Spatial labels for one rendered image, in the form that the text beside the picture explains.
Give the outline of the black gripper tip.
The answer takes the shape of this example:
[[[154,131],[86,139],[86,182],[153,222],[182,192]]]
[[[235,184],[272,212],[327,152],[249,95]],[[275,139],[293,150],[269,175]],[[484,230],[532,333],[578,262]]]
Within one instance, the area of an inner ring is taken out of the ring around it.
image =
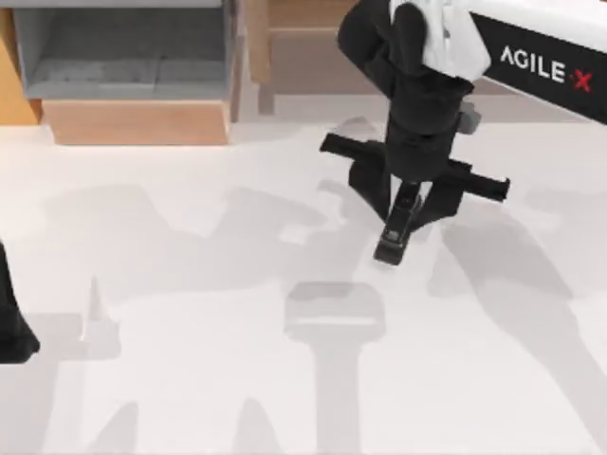
[[[7,253],[0,241],[0,365],[26,363],[40,348],[15,298]]]

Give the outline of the pale wooden drawer front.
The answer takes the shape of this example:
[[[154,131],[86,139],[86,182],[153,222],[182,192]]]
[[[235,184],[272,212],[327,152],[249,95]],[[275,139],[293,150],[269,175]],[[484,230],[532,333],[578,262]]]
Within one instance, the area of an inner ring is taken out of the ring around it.
[[[55,142],[86,146],[226,145],[225,100],[43,100]]]

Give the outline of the wooden cupboard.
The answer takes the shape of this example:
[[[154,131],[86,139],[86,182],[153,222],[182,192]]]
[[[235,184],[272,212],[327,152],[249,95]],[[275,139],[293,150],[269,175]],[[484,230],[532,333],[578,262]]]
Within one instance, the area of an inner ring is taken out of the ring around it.
[[[235,0],[236,34],[228,95],[238,113],[240,71],[260,89],[259,108],[272,109],[274,93],[311,95],[364,91],[338,53],[333,33],[353,0]],[[46,122],[41,99],[24,91],[11,8],[0,6],[0,125]]]

